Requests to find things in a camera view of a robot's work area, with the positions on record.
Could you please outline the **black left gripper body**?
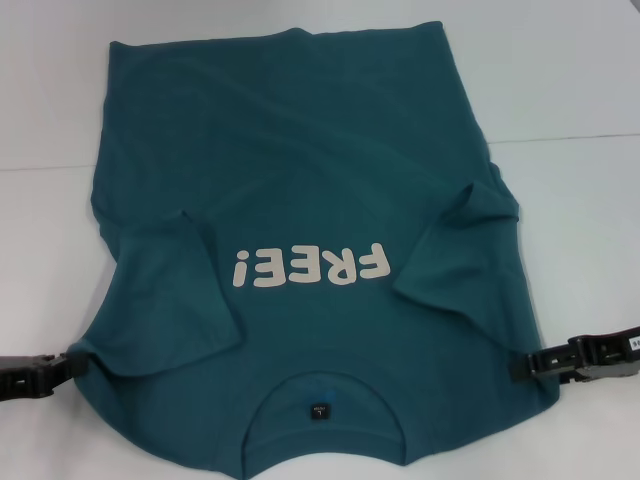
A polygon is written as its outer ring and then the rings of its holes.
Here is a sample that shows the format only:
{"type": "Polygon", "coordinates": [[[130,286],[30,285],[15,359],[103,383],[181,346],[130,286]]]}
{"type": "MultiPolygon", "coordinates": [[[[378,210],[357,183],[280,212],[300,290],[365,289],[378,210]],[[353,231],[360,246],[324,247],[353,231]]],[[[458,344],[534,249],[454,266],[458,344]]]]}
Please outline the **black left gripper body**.
{"type": "Polygon", "coordinates": [[[32,397],[31,356],[1,357],[1,400],[27,399],[32,397]]]}

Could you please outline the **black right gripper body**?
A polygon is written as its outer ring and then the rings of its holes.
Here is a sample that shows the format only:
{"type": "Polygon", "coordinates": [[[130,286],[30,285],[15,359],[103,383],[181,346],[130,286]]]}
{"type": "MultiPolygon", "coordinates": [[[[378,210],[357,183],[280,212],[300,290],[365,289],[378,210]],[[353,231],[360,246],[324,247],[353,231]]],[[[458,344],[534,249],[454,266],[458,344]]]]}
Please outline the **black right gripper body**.
{"type": "Polygon", "coordinates": [[[632,377],[639,373],[639,330],[571,338],[575,348],[575,369],[582,382],[604,378],[632,377]]]}

